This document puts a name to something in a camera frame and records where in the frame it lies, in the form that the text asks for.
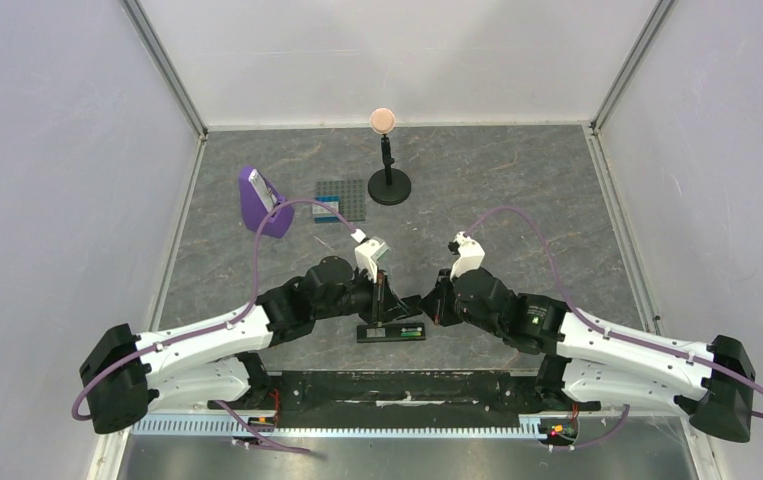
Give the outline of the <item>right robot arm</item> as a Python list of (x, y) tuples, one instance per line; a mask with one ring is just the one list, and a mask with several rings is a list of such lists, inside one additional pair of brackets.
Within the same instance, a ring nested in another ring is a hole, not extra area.
[(515, 293), (484, 268), (451, 278), (440, 271), (419, 303), (436, 324), (467, 323), (521, 353), (541, 355), (534, 382), (548, 408), (567, 401), (601, 406), (670, 409), (697, 430), (721, 440), (751, 438), (755, 369), (737, 339), (674, 340), (593, 315), (580, 319), (560, 300)]

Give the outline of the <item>black remote control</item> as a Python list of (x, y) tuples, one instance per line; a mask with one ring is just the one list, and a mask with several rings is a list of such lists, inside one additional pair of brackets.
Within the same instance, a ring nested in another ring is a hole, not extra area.
[[(421, 329), (424, 336), (421, 338), (402, 338), (399, 332), (402, 329)], [(427, 338), (426, 328), (423, 323), (389, 323), (385, 325), (359, 325), (356, 328), (356, 342), (384, 343), (384, 342), (414, 342), (424, 341)]]

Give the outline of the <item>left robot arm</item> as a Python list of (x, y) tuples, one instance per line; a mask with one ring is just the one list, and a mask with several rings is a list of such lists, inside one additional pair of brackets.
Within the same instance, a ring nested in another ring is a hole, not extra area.
[(109, 328), (79, 368), (72, 415), (97, 434), (124, 430), (150, 412), (216, 401), (258, 408), (271, 383), (259, 351), (310, 334), (320, 320), (357, 315), (368, 327), (419, 315), (420, 295), (400, 297), (385, 271), (370, 278), (329, 256), (234, 311), (184, 327), (136, 334)]

